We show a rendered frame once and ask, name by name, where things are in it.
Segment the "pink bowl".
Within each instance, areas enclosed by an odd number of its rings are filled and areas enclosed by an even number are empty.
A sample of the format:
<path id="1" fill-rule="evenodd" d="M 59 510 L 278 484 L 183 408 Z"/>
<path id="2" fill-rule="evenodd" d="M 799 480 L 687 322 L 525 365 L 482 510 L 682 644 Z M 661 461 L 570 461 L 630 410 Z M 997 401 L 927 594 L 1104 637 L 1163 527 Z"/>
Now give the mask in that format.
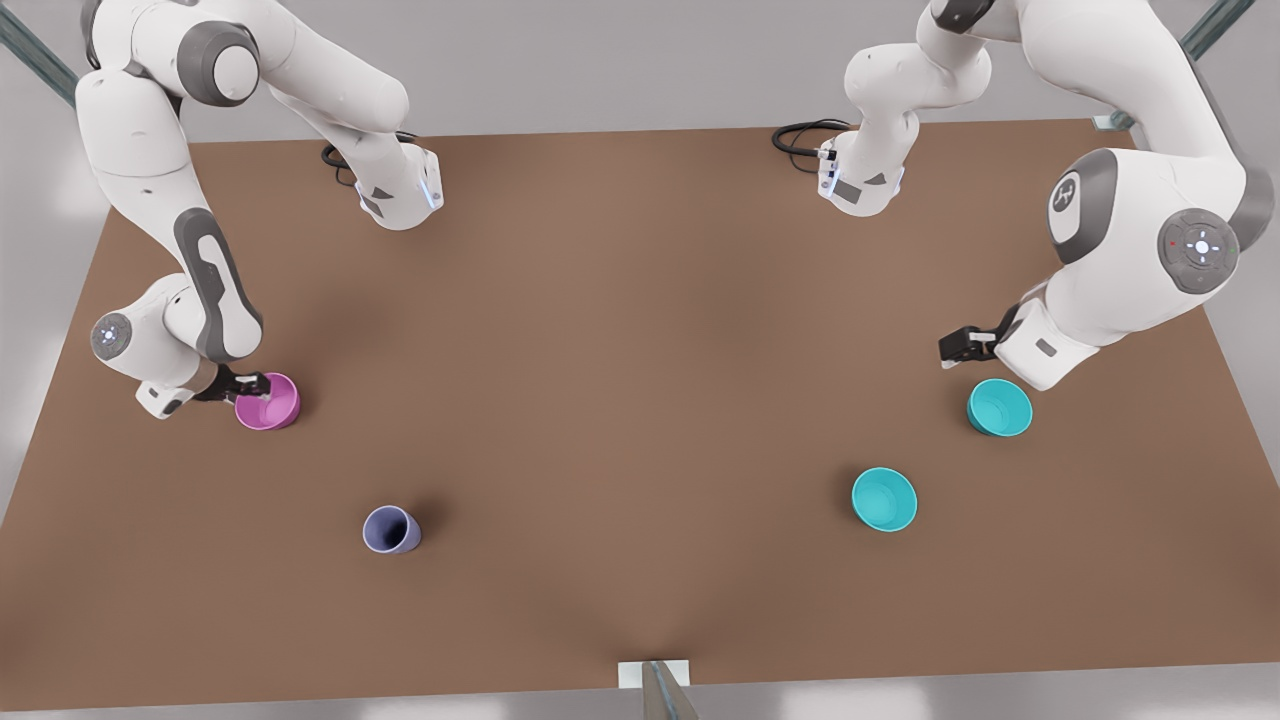
<path id="1" fill-rule="evenodd" d="M 276 430 L 288 427 L 300 415 L 301 400 L 294 382 L 284 374 L 269 372 L 270 392 L 236 398 L 237 420 L 251 430 Z"/>

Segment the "teal bowl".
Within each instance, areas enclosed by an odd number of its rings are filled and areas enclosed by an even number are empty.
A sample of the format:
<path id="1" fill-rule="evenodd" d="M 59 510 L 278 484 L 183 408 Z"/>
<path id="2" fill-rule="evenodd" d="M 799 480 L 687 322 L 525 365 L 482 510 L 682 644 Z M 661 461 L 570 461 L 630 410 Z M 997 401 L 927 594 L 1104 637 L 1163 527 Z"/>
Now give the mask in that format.
<path id="1" fill-rule="evenodd" d="M 869 468 L 860 473 L 852 483 L 850 500 L 856 516 L 882 533 L 905 529 L 918 512 L 914 486 L 891 468 Z"/>
<path id="2" fill-rule="evenodd" d="M 973 387 L 966 400 L 966 416 L 983 434 L 1014 437 L 1030 427 L 1034 409 L 1023 388 L 1010 380 L 991 378 Z"/>

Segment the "lavender cup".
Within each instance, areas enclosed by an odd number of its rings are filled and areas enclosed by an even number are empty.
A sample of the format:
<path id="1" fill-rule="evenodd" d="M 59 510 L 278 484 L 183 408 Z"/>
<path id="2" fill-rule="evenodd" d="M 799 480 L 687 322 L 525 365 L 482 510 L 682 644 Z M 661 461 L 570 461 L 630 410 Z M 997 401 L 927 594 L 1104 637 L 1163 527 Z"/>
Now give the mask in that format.
<path id="1" fill-rule="evenodd" d="M 362 538 L 375 553 L 407 553 L 420 544 L 421 529 L 404 509 L 385 505 L 366 516 Z"/>

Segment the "silver frame post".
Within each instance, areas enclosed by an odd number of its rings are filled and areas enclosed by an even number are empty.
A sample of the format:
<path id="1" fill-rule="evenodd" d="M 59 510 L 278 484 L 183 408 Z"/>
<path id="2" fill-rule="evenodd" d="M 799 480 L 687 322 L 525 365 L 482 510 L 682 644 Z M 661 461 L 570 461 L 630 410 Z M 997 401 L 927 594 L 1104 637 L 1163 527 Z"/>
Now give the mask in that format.
<path id="1" fill-rule="evenodd" d="M 1257 0 L 1213 0 L 1179 41 L 1192 64 L 1196 64 L 1256 3 Z M 1100 132 L 1130 131 L 1137 123 L 1123 110 L 1091 119 Z"/>
<path id="2" fill-rule="evenodd" d="M 76 86 L 79 77 L 3 3 L 0 3 L 0 45 L 70 108 L 76 108 Z"/>
<path id="3" fill-rule="evenodd" d="M 617 673 L 620 689 L 640 689 L 643 720 L 700 720 L 685 691 L 691 685 L 686 659 L 618 662 Z"/>

